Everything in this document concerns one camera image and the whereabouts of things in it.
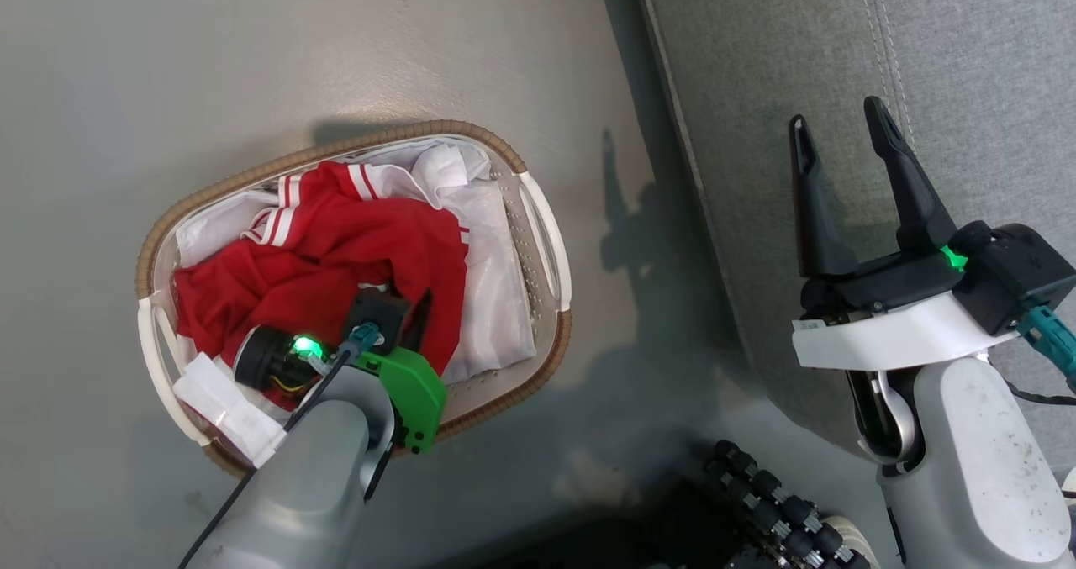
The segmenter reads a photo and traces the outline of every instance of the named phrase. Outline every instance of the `oval basket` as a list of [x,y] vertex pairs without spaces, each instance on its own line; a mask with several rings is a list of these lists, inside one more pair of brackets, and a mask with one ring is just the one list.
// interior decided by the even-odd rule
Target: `oval basket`
[[467,122],[438,120],[385,129],[358,139],[296,152],[250,168],[178,202],[159,217],[146,236],[138,259],[134,281],[139,298],[138,330],[154,387],[181,430],[199,443],[206,454],[229,474],[241,478],[251,470],[250,463],[212,424],[188,410],[172,394],[172,383],[180,378],[185,366],[175,332],[172,286],[172,271],[179,266],[176,228],[199,210],[229,195],[264,186],[281,175],[309,170],[324,159],[354,159],[363,153],[393,144],[436,137],[472,143],[490,157],[491,175],[500,187],[512,240],[520,256],[537,351],[535,357],[526,361],[450,385],[438,441],[523,401],[541,388],[556,371],[571,332],[568,258],[549,202],[538,183],[530,177],[523,159],[508,143],[489,129]]

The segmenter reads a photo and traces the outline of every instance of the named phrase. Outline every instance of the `gray sofa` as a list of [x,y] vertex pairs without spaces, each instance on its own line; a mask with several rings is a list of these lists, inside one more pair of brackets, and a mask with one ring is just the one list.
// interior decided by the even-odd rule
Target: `gray sofa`
[[[1022,222],[1076,261],[1076,0],[645,0],[740,338],[793,421],[855,451],[841,374],[797,367],[788,120],[807,117],[860,259],[895,250],[864,125],[883,97],[958,225]],[[1076,323],[1076,300],[1060,315]],[[1066,393],[1022,342],[993,352],[1020,388]],[[1076,410],[1022,403],[1056,469]]]

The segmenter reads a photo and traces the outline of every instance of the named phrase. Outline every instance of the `teal connector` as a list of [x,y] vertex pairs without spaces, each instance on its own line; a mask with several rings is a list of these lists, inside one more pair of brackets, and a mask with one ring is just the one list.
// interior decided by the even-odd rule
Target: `teal connector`
[[1070,388],[1076,390],[1076,336],[1046,305],[1032,309],[1016,331],[1035,351],[1061,370]]

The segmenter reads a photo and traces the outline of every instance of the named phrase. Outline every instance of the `green light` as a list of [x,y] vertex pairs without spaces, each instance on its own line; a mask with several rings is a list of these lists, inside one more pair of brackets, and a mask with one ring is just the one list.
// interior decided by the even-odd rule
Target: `green light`
[[295,351],[298,352],[300,356],[310,355],[311,352],[315,352],[318,357],[323,356],[322,345],[305,336],[300,336],[295,339],[295,342],[292,343],[292,347],[295,347]]
[[967,264],[967,259],[964,256],[949,250],[949,246],[942,246],[942,252],[945,252],[945,255],[949,256],[949,266],[953,267],[954,271],[964,271],[964,264]]

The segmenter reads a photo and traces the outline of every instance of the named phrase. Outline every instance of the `stitching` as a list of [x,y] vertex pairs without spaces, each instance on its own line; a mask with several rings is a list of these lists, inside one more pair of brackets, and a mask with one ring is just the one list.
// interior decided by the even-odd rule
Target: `stitching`
[[863,0],[863,13],[867,17],[867,25],[870,28],[870,41],[875,44],[875,59],[878,61],[878,77],[881,80],[881,90],[886,95],[886,102],[889,101],[889,84],[886,83],[886,74],[881,68],[881,49],[878,48],[878,37],[874,32],[874,22],[870,19],[870,5],[867,5],[867,0]]
[[901,102],[898,109],[904,110],[904,118],[907,120],[908,125],[908,144],[911,144],[911,150],[916,148],[916,136],[911,131],[911,114],[908,113],[908,98],[904,94],[904,80],[901,79],[901,62],[896,59],[896,45],[893,44],[893,33],[889,26],[889,11],[886,10],[886,0],[879,0],[881,2],[881,20],[878,22],[879,26],[882,26],[886,32],[886,38],[889,41],[889,48],[893,53],[893,71],[896,72],[896,87],[894,91],[900,91]]

